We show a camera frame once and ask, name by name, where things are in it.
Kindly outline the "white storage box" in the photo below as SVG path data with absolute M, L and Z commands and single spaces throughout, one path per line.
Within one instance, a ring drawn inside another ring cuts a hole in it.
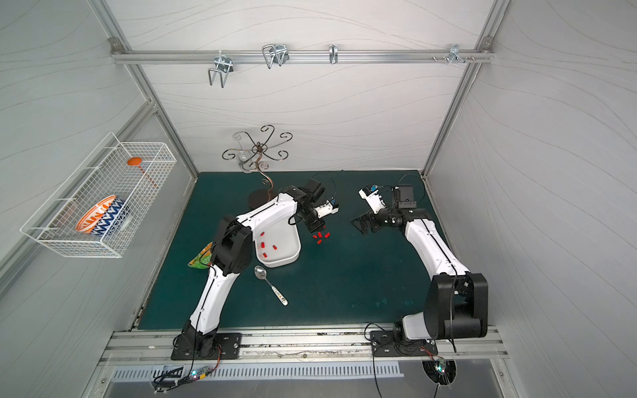
M 267 268 L 277 268 L 297 261 L 300 256 L 301 242 L 297 226 L 290 226 L 286 219 L 255 233 L 255 252 L 257 259 Z

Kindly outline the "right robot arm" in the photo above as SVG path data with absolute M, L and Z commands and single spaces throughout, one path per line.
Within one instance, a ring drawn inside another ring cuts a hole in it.
M 429 212 L 417 206 L 413 186 L 391 188 L 392 199 L 383 201 L 376 185 L 358 191 L 370 210 L 351 220 L 363 235 L 383 227 L 399 230 L 418 253 L 431 284 L 424 309 L 406 315 L 398 324 L 403 341 L 483 338 L 488 332 L 489 285 L 452 253 Z

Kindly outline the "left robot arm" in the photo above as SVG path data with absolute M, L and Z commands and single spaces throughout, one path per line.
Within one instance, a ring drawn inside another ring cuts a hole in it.
M 296 219 L 311 233 L 324 229 L 324 219 L 338 212 L 338 202 L 319 204 L 323 187 L 314 179 L 304 187 L 289 186 L 251 212 L 225 216 L 213 242 L 191 264 L 206 266 L 208 278 L 197 308 L 182 329 L 181 338 L 197 350 L 217 334 L 222 309 L 232 285 L 254 260 L 277 268 L 298 260 L 301 241 Z

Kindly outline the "black metal cup stand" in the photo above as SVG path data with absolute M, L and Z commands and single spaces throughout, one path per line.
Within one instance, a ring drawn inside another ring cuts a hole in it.
M 236 155 L 239 150 L 250 150 L 253 152 L 254 156 L 251 162 L 252 172 L 250 173 L 257 172 L 261 176 L 262 183 L 265 185 L 265 187 L 253 191 L 248 196 L 247 204 L 252 210 L 266 204 L 274 197 L 276 197 L 276 193 L 274 193 L 275 184 L 265 172 L 269 168 L 268 161 L 282 162 L 288 159 L 288 157 L 290 156 L 289 152 L 285 149 L 278 150 L 275 154 L 272 155 L 268 154 L 268 151 L 270 149 L 278 149 L 278 147 L 287 144 L 294 137 L 291 132 L 282 132 L 279 134 L 280 141 L 276 144 L 270 144 L 270 141 L 275 136 L 275 126 L 273 126 L 272 124 L 263 125 L 260 128 L 260 132 L 262 132 L 263 134 L 267 134 L 267 137 L 263 141 L 254 139 L 252 135 L 247 131 L 236 132 L 232 135 L 232 137 L 239 144 L 239 147 L 226 149 L 222 153 L 223 160 L 231 161 L 236 160 Z

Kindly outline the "glass cup on stand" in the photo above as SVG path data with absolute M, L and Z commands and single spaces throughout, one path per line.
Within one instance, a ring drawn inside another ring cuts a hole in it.
M 236 160 L 239 164 L 240 169 L 244 173 L 252 172 L 252 158 L 254 154 L 250 150 L 239 150 L 236 155 Z

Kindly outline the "green snack packet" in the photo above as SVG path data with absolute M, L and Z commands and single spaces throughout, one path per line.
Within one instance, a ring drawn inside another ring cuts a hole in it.
M 206 245 L 197 256 L 188 263 L 190 268 L 205 270 L 212 266 L 211 257 L 212 257 L 212 247 L 213 242 Z

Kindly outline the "metal double hook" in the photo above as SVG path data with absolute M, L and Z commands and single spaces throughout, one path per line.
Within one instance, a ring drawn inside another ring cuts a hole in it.
M 209 85 L 213 86 L 219 80 L 220 86 L 224 88 L 227 84 L 228 76 L 234 71 L 233 61 L 230 57 L 219 52 L 213 60 L 213 67 L 208 70 Z

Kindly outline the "orange small spoon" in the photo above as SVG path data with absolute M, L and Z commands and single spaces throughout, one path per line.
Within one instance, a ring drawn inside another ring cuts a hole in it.
M 151 183 L 151 185 L 154 188 L 158 188 L 156 182 L 154 182 L 154 179 L 152 179 L 152 177 L 150 177 L 147 174 L 147 172 L 142 168 L 142 162 L 143 162 L 143 159 L 141 159 L 140 157 L 132 157 L 128 159 L 127 164 L 129 166 L 136 167 L 139 170 L 139 172 L 142 173 L 142 175 Z

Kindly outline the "metal hook right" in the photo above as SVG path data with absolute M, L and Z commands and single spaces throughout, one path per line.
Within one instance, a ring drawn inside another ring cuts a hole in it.
M 453 45 L 447 53 L 440 56 L 432 56 L 434 62 L 444 62 L 448 65 L 470 64 L 475 62 L 475 57 L 471 52 L 462 51 L 458 45 Z

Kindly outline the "orange blue patterned bowl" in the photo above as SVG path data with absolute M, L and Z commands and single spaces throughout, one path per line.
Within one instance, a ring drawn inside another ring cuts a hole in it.
M 115 233 L 128 222 L 128 213 L 126 200 L 116 195 L 106 197 L 81 217 L 76 223 L 76 231 L 95 236 Z

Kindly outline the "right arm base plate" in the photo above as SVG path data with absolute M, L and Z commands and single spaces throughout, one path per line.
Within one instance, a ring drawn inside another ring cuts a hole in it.
M 437 357 L 436 342 L 432 340 L 401 340 L 394 332 L 383 330 L 368 333 L 375 358 L 419 358 Z

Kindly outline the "aluminium front rail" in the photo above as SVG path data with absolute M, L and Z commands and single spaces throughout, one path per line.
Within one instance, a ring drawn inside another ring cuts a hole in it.
M 390 337 L 390 323 L 364 323 L 306 327 L 221 328 L 220 333 L 240 333 L 236 363 L 312 363 L 369 361 L 370 333 Z M 180 331 L 138 330 L 114 332 L 98 364 L 134 366 L 172 363 L 173 340 Z M 508 359 L 499 330 L 490 326 L 484 338 L 438 340 L 438 353 L 448 359 Z

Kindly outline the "aluminium rail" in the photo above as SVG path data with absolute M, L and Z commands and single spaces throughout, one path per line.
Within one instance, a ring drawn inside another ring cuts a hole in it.
M 390 323 L 364 323 L 306 327 L 221 328 L 220 333 L 240 333 L 236 363 L 312 363 L 369 361 L 370 333 L 390 337 Z M 180 331 L 138 330 L 114 332 L 98 364 L 134 366 L 172 363 L 173 340 Z M 448 359 L 508 359 L 499 330 L 490 326 L 484 338 L 438 340 L 438 353 Z
M 427 64 L 444 63 L 432 61 L 432 56 L 447 53 L 443 50 L 346 50 L 338 48 L 338 63 L 341 64 Z M 492 51 L 462 50 L 471 52 L 474 63 L 490 63 L 495 54 Z M 112 54 L 114 62 L 121 65 L 212 65 L 220 51 L 129 51 Z M 222 51 L 230 57 L 233 65 L 265 65 L 261 50 Z M 330 65 L 328 49 L 288 50 L 290 65 Z

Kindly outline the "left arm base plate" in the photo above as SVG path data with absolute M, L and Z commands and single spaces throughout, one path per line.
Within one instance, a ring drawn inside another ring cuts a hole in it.
M 170 359 L 173 361 L 204 361 L 221 358 L 239 358 L 243 335 L 241 333 L 218 333 L 214 338 L 189 338 L 183 333 L 173 341 Z

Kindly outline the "aluminium top rail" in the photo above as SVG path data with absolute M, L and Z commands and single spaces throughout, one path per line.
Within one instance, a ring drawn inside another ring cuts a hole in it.
M 338 48 L 338 63 L 341 64 L 427 64 L 444 63 L 432 61 L 432 56 L 447 53 L 443 50 L 346 50 Z M 462 50 L 471 52 L 474 63 L 490 63 L 495 54 L 492 51 Z M 220 51 L 129 51 L 112 54 L 114 62 L 121 65 L 212 65 Z M 230 57 L 233 65 L 265 65 L 261 50 L 222 51 Z M 288 50 L 290 65 L 330 65 L 328 49 Z

